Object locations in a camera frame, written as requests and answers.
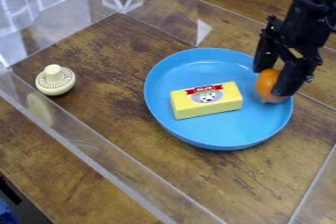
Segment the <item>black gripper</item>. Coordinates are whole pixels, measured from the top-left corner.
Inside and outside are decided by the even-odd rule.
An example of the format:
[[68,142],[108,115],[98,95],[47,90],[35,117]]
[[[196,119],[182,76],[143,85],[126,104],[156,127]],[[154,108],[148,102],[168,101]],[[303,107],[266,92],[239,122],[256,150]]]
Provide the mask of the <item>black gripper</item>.
[[292,96],[304,82],[314,79],[314,71],[323,60],[319,48],[324,46],[336,26],[336,0],[294,0],[287,17],[268,17],[262,30],[254,58],[254,72],[272,69],[278,59],[280,70],[272,94]]

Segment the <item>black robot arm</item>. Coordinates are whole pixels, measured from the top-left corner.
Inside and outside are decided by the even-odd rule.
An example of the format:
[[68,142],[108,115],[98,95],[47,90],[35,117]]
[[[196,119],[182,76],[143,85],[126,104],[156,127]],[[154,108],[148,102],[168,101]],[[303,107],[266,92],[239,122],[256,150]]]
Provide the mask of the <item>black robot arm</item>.
[[268,17],[262,30],[254,59],[254,72],[262,73],[286,63],[272,94],[292,96],[304,82],[314,79],[314,71],[323,64],[319,49],[330,34],[336,33],[336,0],[294,0],[286,19]]

